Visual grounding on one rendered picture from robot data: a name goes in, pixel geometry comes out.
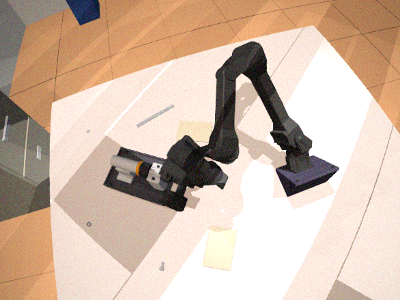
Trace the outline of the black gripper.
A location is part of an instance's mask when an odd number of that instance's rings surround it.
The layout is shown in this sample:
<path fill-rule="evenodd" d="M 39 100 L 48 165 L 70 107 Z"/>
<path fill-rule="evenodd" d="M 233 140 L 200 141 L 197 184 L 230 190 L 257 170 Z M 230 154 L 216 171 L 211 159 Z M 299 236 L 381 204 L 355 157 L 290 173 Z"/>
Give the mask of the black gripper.
<path fill-rule="evenodd" d="M 185 181 L 177 186 L 175 192 L 167 189 L 162 191 L 164 193 L 161 202 L 163 205 L 176 211 L 182 212 L 188 200 L 186 197 L 184 197 L 186 188 L 189 187 L 191 189 L 194 189 L 195 186 L 197 186 L 198 188 L 203 188 L 203 186 L 195 185 L 192 182 L 190 172 L 184 172 L 184 179 Z"/>

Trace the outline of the grey metal rod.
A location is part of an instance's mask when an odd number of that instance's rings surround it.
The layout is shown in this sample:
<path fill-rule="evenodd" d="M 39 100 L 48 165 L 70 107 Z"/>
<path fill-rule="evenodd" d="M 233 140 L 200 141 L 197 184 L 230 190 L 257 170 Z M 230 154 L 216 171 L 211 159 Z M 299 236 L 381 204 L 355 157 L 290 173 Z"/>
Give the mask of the grey metal rod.
<path fill-rule="evenodd" d="M 154 118 L 160 116 L 161 114 L 167 112 L 168 110 L 171 110 L 173 107 L 174 107 L 173 104 L 170 105 L 170 106 L 168 106 L 167 108 L 161 110 L 160 112 L 157 112 L 156 114 L 152 115 L 151 117 L 148 117 L 148 118 L 145 119 L 144 121 L 142 121 L 142 122 L 136 124 L 136 126 L 137 126 L 138 128 L 141 127 L 143 124 L 145 124 L 145 123 L 151 121 L 152 119 L 154 119 Z"/>

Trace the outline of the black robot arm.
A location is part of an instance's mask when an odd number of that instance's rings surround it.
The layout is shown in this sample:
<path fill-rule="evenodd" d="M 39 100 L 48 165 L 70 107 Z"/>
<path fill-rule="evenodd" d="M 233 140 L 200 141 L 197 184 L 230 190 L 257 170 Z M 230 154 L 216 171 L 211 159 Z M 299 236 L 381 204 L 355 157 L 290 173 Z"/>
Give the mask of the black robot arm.
<path fill-rule="evenodd" d="M 190 136 L 184 135 L 168 151 L 160 168 L 160 180 L 179 185 L 185 181 L 184 172 L 190 172 L 195 185 L 216 185 L 224 189 L 229 176 L 216 162 L 207 161 L 204 157 L 223 164 L 232 164 L 239 157 L 240 145 L 234 117 L 236 78 L 241 74 L 251 80 L 273 122 L 270 135 L 281 150 L 286 150 L 286 169 L 300 173 L 314 167 L 309 156 L 313 141 L 289 117 L 267 73 L 267 64 L 260 43 L 249 41 L 233 49 L 230 58 L 215 73 L 215 122 L 208 145 L 200 147 Z"/>

